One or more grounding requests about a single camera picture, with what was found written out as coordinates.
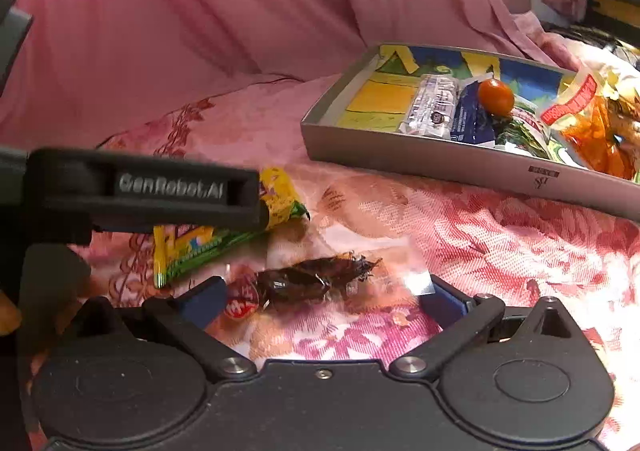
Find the person's left hand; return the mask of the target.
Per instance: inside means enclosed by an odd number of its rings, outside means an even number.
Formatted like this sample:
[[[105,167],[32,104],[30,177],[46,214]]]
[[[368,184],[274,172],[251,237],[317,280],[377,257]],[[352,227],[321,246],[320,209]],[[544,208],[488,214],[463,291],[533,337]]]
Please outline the person's left hand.
[[[13,301],[0,292],[0,335],[6,336],[16,331],[22,324],[22,313]]]

